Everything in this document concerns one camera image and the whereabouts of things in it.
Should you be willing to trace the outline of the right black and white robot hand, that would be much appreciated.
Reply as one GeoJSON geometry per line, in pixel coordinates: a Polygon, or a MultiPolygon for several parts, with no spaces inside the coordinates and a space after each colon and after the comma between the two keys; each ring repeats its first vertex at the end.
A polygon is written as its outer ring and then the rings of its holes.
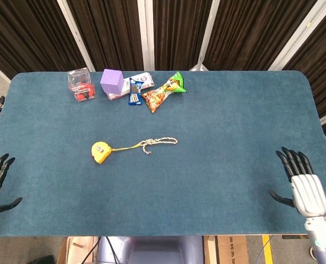
{"type": "Polygon", "coordinates": [[[308,157],[302,152],[285,147],[276,151],[292,189],[292,198],[278,195],[269,190],[277,202],[297,209],[306,218],[326,216],[326,195],[319,177],[314,173],[308,157]]]}

